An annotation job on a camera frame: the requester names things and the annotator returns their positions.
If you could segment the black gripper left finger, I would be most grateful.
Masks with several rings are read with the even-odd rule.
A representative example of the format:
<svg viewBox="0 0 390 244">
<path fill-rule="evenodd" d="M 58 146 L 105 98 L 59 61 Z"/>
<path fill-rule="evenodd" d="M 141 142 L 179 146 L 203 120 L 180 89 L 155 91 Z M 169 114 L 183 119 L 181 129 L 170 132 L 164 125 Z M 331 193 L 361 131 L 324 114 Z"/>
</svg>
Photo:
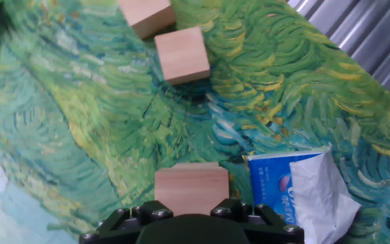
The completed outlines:
<svg viewBox="0 0 390 244">
<path fill-rule="evenodd" d="M 173 212 L 159 201 L 114 210 L 94 230 L 79 236 L 79 244 L 134 244 L 147 225 L 173 217 Z"/>
</svg>

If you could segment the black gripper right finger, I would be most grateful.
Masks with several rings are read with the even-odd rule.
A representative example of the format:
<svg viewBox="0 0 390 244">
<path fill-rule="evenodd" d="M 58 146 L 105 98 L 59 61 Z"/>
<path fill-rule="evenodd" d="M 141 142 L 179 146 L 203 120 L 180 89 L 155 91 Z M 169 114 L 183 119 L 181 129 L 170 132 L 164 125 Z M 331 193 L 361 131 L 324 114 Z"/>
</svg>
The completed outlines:
<svg viewBox="0 0 390 244">
<path fill-rule="evenodd" d="M 238 199 L 224 199 L 211 210 L 210 216 L 237 224 L 249 243 L 304 244 L 304 230 L 287 224 L 263 203 L 252 206 Z"/>
</svg>

